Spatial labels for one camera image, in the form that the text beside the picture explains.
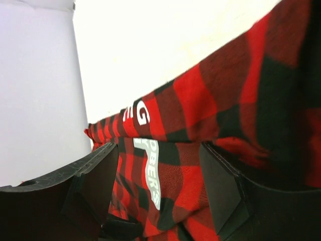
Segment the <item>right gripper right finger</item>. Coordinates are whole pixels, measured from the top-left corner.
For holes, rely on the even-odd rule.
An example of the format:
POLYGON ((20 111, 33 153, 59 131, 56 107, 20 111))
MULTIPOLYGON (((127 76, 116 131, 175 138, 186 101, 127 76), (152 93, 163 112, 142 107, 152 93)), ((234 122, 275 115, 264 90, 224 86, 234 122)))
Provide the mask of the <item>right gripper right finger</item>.
POLYGON ((320 240, 320 189, 250 167, 212 143, 199 156, 219 240, 320 240))

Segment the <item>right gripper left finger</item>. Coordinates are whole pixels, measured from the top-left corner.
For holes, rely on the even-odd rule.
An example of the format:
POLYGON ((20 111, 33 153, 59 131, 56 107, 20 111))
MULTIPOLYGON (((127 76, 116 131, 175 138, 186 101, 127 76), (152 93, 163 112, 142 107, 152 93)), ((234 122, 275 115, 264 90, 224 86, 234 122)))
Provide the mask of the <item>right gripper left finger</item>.
POLYGON ((1 188, 1 240, 98 240, 118 147, 108 143, 46 175, 1 188))

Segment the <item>red black plaid shirt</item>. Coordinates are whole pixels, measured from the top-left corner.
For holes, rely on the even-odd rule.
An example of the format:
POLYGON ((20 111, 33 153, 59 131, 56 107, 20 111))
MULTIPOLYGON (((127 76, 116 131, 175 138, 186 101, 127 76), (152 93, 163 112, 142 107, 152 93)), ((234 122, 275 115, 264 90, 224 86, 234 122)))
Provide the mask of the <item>red black plaid shirt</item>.
POLYGON ((85 130, 118 145, 106 232, 219 240, 199 161, 211 143, 255 169, 320 187, 320 1, 280 1, 248 31, 85 130))

